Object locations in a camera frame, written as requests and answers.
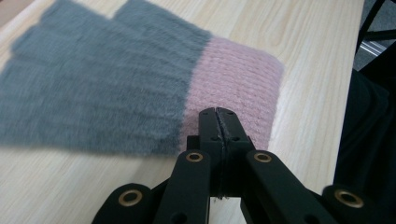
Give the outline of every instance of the black fabric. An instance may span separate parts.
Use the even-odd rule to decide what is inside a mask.
[[[395,76],[353,71],[334,183],[364,192],[396,217]]]

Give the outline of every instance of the gray wool fabric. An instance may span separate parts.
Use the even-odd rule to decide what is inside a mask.
[[[113,20],[57,1],[0,74],[0,145],[175,154],[210,33],[144,1]]]

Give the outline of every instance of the metal rivet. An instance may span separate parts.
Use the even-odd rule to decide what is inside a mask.
[[[204,156],[200,153],[197,152],[192,152],[187,154],[186,159],[188,161],[192,161],[192,162],[197,162],[197,161],[201,161],[204,158]]]
[[[349,191],[338,189],[334,193],[335,198],[349,207],[361,208],[364,206],[363,200],[356,194]]]
[[[136,195],[136,198],[134,198],[133,200],[130,200],[130,201],[126,201],[126,200],[125,200],[125,196],[127,196],[128,194],[135,194],[135,195]],[[119,197],[119,203],[120,203],[122,206],[129,207],[129,206],[133,206],[133,205],[139,203],[139,202],[142,200],[142,198],[143,198],[143,194],[142,194],[142,192],[140,192],[140,190],[137,190],[137,189],[129,189],[129,190],[124,191],[124,192],[120,195],[120,197]]]
[[[258,152],[254,154],[254,159],[260,162],[270,162],[272,160],[272,158],[269,155],[262,152]]]

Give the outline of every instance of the pink ribbed knit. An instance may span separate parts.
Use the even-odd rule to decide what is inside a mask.
[[[259,50],[213,37],[193,70],[180,132],[198,134],[198,113],[209,107],[234,111],[257,149],[267,149],[276,112],[283,65]]]

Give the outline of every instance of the wooden table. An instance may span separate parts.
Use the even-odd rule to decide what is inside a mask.
[[[18,1],[13,2],[7,7],[17,14]],[[79,2],[111,18],[125,0]],[[216,35],[264,49],[286,65],[269,150],[308,188],[321,192],[331,184],[363,0],[153,2]],[[35,0],[0,28],[0,69],[12,41],[52,3]],[[89,223],[113,189],[130,182],[152,188],[174,163],[175,158],[2,147],[0,223]],[[244,223],[238,203],[212,199],[210,222]]]

